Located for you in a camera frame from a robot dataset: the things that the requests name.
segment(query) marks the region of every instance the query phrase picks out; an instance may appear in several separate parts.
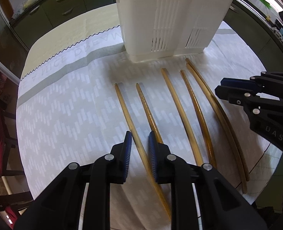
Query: black zigzag line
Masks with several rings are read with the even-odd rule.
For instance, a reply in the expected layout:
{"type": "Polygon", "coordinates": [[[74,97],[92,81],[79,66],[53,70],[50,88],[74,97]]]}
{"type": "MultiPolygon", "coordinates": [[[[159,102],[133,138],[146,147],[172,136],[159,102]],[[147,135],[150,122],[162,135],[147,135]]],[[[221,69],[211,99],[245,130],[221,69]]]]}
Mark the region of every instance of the black zigzag line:
{"type": "MultiPolygon", "coordinates": [[[[65,50],[67,50],[68,48],[71,48],[71,47],[75,46],[76,44],[78,44],[78,43],[80,43],[80,42],[82,42],[82,41],[86,41],[89,37],[94,36],[94,35],[98,35],[98,34],[100,34],[100,33],[107,32],[107,31],[109,31],[109,30],[111,30],[111,29],[114,29],[115,27],[120,27],[120,25],[114,26],[114,27],[112,27],[112,28],[109,28],[108,30],[103,30],[102,32],[99,32],[99,33],[95,33],[95,34],[93,34],[93,35],[90,35],[90,36],[88,36],[88,37],[87,37],[86,39],[84,39],[84,40],[80,40],[79,42],[77,42],[77,43],[71,45],[70,47],[67,47],[66,49],[63,49],[63,50],[61,50],[60,52],[56,53],[55,55],[53,55],[52,57],[50,57],[50,58],[47,59],[46,61],[42,62],[38,67],[40,67],[41,65],[45,64],[48,60],[52,59],[52,58],[55,57],[56,55],[62,53],[62,52],[65,51],[65,50]]],[[[24,77],[23,77],[22,79],[20,79],[20,81],[22,81],[27,75],[29,75],[30,73],[32,73],[33,71],[35,71],[38,67],[36,67],[36,68],[33,69],[32,71],[30,71],[29,73],[27,73],[26,75],[24,75],[24,77]]]]}

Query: gray stripe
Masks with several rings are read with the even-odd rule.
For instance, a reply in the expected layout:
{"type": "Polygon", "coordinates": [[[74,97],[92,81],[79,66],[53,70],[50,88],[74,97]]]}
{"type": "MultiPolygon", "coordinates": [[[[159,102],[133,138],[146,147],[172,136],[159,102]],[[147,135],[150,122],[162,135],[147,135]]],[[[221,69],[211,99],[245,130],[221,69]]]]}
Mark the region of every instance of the gray stripe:
{"type": "Polygon", "coordinates": [[[217,35],[234,35],[236,32],[231,28],[219,28],[216,31],[217,35]]]}
{"type": "Polygon", "coordinates": [[[57,72],[51,74],[44,80],[40,81],[37,85],[35,85],[33,88],[31,88],[29,91],[27,91],[25,94],[21,95],[21,97],[18,98],[17,101],[17,108],[22,105],[23,103],[27,102],[30,98],[32,98],[34,95],[39,93],[41,90],[46,88],[47,86],[53,84],[54,82],[60,80],[62,77],[64,77],[66,74],[77,70],[81,67],[87,66],[90,62],[92,62],[95,59],[113,55],[116,53],[121,53],[125,51],[125,47],[123,43],[119,43],[116,45],[108,46],[108,47],[102,47],[99,49],[96,49],[92,52],[90,52],[86,57],[81,58],[71,64],[65,65],[63,68],[58,70],[57,72]]]}

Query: chopstick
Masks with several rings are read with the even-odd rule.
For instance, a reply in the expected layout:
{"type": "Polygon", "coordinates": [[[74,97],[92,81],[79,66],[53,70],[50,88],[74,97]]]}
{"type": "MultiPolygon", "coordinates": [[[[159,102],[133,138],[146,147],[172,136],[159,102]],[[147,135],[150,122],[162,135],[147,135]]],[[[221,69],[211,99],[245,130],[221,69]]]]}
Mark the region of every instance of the chopstick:
{"type": "Polygon", "coordinates": [[[142,90],[141,90],[141,88],[140,88],[138,83],[136,84],[136,89],[138,91],[138,95],[139,95],[139,98],[141,100],[142,106],[144,107],[144,112],[146,113],[146,116],[147,116],[150,128],[151,128],[152,131],[154,131],[156,140],[159,143],[163,144],[162,137],[161,137],[161,135],[159,133],[159,129],[156,126],[156,123],[154,121],[152,113],[151,113],[151,111],[150,111],[150,109],[148,107],[147,101],[146,101],[146,99],[144,97],[144,94],[143,94],[143,92],[142,92],[142,90]]]}
{"type": "Polygon", "coordinates": [[[219,101],[217,100],[217,98],[215,97],[215,95],[213,94],[213,92],[211,91],[209,86],[206,84],[205,80],[199,74],[197,69],[193,66],[191,61],[188,58],[186,58],[185,60],[187,62],[186,66],[187,66],[189,72],[193,75],[193,77],[196,79],[198,85],[201,87],[204,95],[206,96],[207,100],[211,104],[214,112],[216,113],[216,115],[217,115],[217,117],[218,117],[218,119],[219,119],[219,121],[222,125],[222,128],[225,131],[225,134],[227,136],[231,150],[232,150],[233,155],[235,157],[235,162],[237,164],[240,179],[242,181],[243,193],[247,193],[248,188],[247,188],[247,182],[246,181],[250,180],[249,172],[248,172],[247,164],[246,164],[242,149],[240,147],[240,144],[239,144],[239,141],[236,137],[236,134],[233,130],[233,127],[232,127],[230,121],[228,120],[228,117],[225,114],[223,108],[221,107],[219,101]]]}
{"type": "Polygon", "coordinates": [[[147,154],[146,154],[146,152],[144,150],[142,142],[141,142],[141,140],[139,138],[137,130],[136,130],[135,126],[134,126],[134,123],[132,121],[132,118],[130,116],[130,113],[128,111],[126,103],[125,103],[125,101],[123,99],[123,96],[121,94],[121,91],[119,89],[118,84],[115,84],[115,90],[116,90],[116,93],[117,93],[117,96],[118,96],[118,99],[119,99],[119,102],[120,102],[120,105],[121,105],[124,117],[125,117],[125,119],[127,121],[127,124],[129,126],[130,131],[132,132],[133,140],[135,142],[137,151],[138,151],[139,156],[140,156],[140,158],[142,160],[142,163],[143,163],[143,165],[144,165],[144,167],[146,169],[148,177],[150,178],[150,183],[153,185],[153,187],[154,187],[154,189],[155,189],[155,191],[156,191],[160,201],[162,202],[163,207],[165,208],[165,211],[166,211],[169,219],[171,219],[171,211],[170,211],[169,205],[168,205],[167,200],[166,200],[166,198],[165,198],[165,196],[164,196],[164,194],[162,192],[162,188],[154,180],[154,177],[152,175],[152,168],[151,168],[151,165],[149,163],[149,159],[148,159],[147,154]]]}
{"type": "Polygon", "coordinates": [[[204,143],[205,143],[205,146],[206,146],[209,163],[211,165],[213,165],[213,167],[215,169],[217,169],[217,162],[216,162],[216,158],[215,158],[213,144],[212,144],[212,141],[211,141],[211,136],[209,135],[208,128],[206,126],[206,122],[205,122],[204,116],[202,114],[200,105],[199,105],[197,98],[195,96],[195,93],[194,93],[193,89],[191,88],[191,85],[190,85],[190,83],[189,83],[189,81],[188,81],[188,79],[185,75],[184,70],[181,70],[180,73],[181,73],[181,76],[182,76],[182,78],[185,82],[185,85],[186,85],[187,90],[189,92],[191,101],[193,102],[193,105],[194,105],[194,108],[195,108],[195,111],[196,111],[196,115],[197,115],[198,122],[199,122],[199,125],[200,125],[200,128],[201,128],[203,140],[204,140],[204,143]]]}
{"type": "Polygon", "coordinates": [[[164,80],[165,80],[165,82],[167,84],[167,87],[168,87],[168,89],[169,89],[169,91],[171,93],[173,101],[176,104],[176,108],[177,108],[177,110],[179,112],[179,115],[180,115],[180,117],[182,119],[184,128],[185,128],[186,133],[187,133],[189,144],[190,144],[191,149],[192,149],[193,154],[194,154],[194,158],[195,158],[196,164],[198,166],[201,166],[203,164],[203,159],[202,159],[202,156],[201,156],[201,153],[200,153],[200,149],[198,147],[198,143],[196,141],[196,138],[194,136],[193,130],[192,130],[191,126],[190,126],[190,123],[188,121],[186,113],[185,113],[185,111],[183,109],[183,106],[182,106],[182,104],[181,104],[181,102],[179,100],[178,95],[176,94],[176,91],[175,91],[175,89],[174,89],[174,87],[173,87],[173,85],[172,85],[172,83],[171,83],[171,81],[170,81],[166,71],[167,71],[166,68],[162,68],[161,69],[161,72],[162,72],[162,75],[164,77],[164,80]]]}

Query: table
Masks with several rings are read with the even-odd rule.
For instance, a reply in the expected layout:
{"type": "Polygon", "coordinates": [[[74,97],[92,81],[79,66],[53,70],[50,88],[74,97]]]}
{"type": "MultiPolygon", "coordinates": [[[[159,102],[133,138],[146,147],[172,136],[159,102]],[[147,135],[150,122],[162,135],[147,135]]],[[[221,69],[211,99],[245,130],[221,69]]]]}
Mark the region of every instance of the table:
{"type": "MultiPolygon", "coordinates": [[[[19,85],[16,116],[21,160],[34,198],[70,162],[91,163],[123,141],[128,126],[114,83],[119,83],[146,152],[150,127],[135,89],[137,82],[164,143],[172,153],[195,164],[160,68],[168,69],[205,162],[208,158],[201,130],[179,73],[186,70],[185,58],[193,61],[212,90],[223,77],[248,79],[265,70],[252,50],[224,22],[204,53],[131,63],[124,50],[115,4],[67,21],[32,46],[19,85]]],[[[218,170],[241,192],[238,171],[222,128],[196,81],[186,74],[205,116],[218,170]]],[[[251,177],[244,197],[252,203],[277,167],[281,151],[249,130],[248,117],[241,107],[225,101],[221,104],[243,148],[251,177]]],[[[163,191],[170,201],[170,187],[164,186],[163,191]]],[[[170,228],[134,144],[127,182],[111,185],[110,207],[112,228],[170,228]]]]}

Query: bolt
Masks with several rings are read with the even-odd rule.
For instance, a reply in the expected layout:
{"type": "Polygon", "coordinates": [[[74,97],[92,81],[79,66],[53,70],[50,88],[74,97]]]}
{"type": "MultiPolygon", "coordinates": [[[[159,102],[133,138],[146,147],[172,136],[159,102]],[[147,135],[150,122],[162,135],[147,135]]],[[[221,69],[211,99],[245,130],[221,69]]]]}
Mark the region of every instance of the bolt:
{"type": "Polygon", "coordinates": [[[174,161],[175,159],[177,159],[177,157],[176,157],[175,155],[169,154],[169,155],[167,156],[167,159],[168,159],[169,161],[174,161]]]}
{"type": "Polygon", "coordinates": [[[107,160],[107,161],[111,161],[111,160],[113,160],[114,159],[114,155],[113,154],[107,154],[107,155],[105,155],[105,160],[107,160]]]}
{"type": "Polygon", "coordinates": [[[205,169],[205,170],[211,170],[212,168],[213,168],[213,166],[210,165],[209,163],[203,164],[203,169],[205,169]]]}
{"type": "Polygon", "coordinates": [[[252,112],[256,115],[260,113],[259,109],[253,109],[252,112]]]}
{"type": "Polygon", "coordinates": [[[71,164],[69,164],[69,166],[68,166],[68,168],[69,168],[70,170],[75,170],[77,167],[78,167],[78,164],[77,164],[77,163],[71,163],[71,164]]]}

